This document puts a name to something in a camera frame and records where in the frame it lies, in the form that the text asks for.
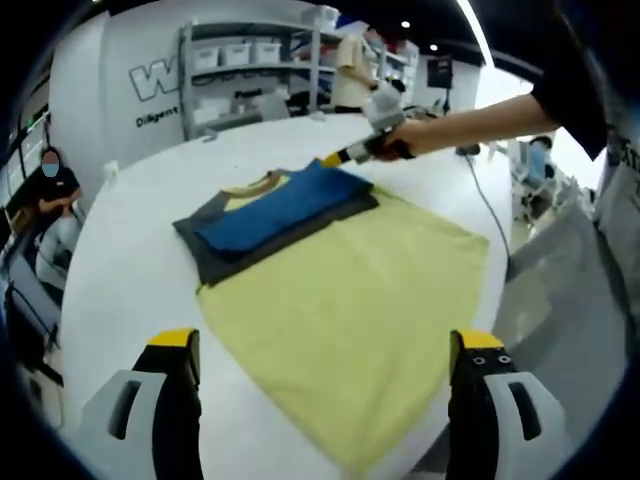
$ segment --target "white table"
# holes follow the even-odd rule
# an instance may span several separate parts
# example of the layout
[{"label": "white table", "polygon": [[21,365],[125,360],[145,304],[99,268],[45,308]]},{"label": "white table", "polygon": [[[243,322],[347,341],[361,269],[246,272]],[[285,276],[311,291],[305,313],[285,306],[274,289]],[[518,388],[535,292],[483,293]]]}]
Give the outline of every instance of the white table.
[{"label": "white table", "polygon": [[[300,169],[370,133],[359,115],[261,123],[194,140],[145,159],[103,187],[80,236],[64,296],[61,342],[66,421],[117,370],[130,369],[146,342],[166,329],[200,330],[203,413],[200,458],[205,478],[339,479],[321,453],[248,377],[206,325],[198,306],[195,264],[171,223],[219,189],[246,185],[274,168]],[[483,190],[511,232],[509,162],[477,158]],[[506,252],[463,159],[443,151],[411,162],[349,171],[490,239],[474,326],[490,330],[504,287]],[[447,389],[407,437],[370,472],[398,478],[447,424]]]}]

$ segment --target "hand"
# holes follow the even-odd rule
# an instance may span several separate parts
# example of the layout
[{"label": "hand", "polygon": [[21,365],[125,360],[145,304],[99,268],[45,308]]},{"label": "hand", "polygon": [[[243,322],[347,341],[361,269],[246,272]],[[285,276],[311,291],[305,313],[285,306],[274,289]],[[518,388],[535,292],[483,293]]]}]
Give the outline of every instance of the hand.
[{"label": "hand", "polygon": [[390,148],[390,145],[396,140],[406,143],[409,147],[409,152],[414,156],[428,152],[428,138],[425,129],[427,123],[424,120],[408,119],[395,127],[385,138],[382,151],[376,155],[378,159],[383,162],[393,162],[400,159],[398,152]]}]

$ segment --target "ceiling light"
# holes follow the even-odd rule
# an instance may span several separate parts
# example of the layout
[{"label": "ceiling light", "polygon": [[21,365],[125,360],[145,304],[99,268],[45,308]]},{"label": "ceiling light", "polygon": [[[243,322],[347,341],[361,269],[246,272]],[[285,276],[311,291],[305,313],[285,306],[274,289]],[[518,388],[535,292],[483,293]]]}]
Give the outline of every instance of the ceiling light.
[{"label": "ceiling light", "polygon": [[471,31],[473,35],[476,37],[476,42],[478,42],[478,46],[480,47],[480,51],[482,52],[482,56],[484,57],[484,63],[488,67],[495,67],[493,63],[493,57],[491,56],[491,50],[489,50],[489,44],[487,43],[487,39],[484,36],[484,32],[482,31],[482,27],[480,26],[480,22],[478,21],[478,17],[476,17],[473,8],[471,8],[471,4],[469,0],[457,0],[458,6],[462,13],[469,22],[469,26],[471,27]]}]

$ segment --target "white shirt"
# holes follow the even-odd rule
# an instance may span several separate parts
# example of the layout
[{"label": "white shirt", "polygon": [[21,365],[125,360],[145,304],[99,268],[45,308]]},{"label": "white shirt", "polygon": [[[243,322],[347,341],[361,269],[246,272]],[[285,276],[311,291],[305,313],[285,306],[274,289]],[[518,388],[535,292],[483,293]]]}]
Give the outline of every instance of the white shirt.
[{"label": "white shirt", "polygon": [[331,104],[340,107],[362,107],[371,96],[371,89],[362,83],[345,76],[340,67],[353,67],[360,75],[373,80],[371,63],[365,52],[370,50],[362,37],[346,35],[336,53],[336,74],[333,79]]}]

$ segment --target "folded shirt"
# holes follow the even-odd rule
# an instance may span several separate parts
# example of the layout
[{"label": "folded shirt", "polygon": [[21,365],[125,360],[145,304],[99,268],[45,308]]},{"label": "folded shirt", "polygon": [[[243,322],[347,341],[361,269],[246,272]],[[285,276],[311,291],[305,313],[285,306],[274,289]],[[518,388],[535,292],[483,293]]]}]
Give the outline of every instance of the folded shirt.
[{"label": "folded shirt", "polygon": [[237,259],[323,211],[371,190],[371,184],[314,162],[286,185],[226,213],[196,233],[223,257]]},{"label": "folded shirt", "polygon": [[256,201],[260,195],[268,193],[272,189],[281,188],[281,181],[289,180],[294,172],[278,170],[271,172],[266,184],[258,182],[250,187],[249,193],[234,194],[233,192],[219,192],[211,200],[202,205],[190,217],[174,222],[173,226],[189,249],[196,262],[198,276],[203,285],[213,286],[221,281],[242,272],[286,248],[287,246],[313,235],[315,232],[327,227],[334,221],[343,220],[353,215],[371,210],[378,206],[378,201],[369,193],[357,196],[347,202],[329,208],[324,212],[301,222],[289,229],[286,233],[276,235],[264,242],[258,248],[236,260],[229,260],[217,254],[196,230],[219,220],[225,215],[225,210],[234,201]]}]

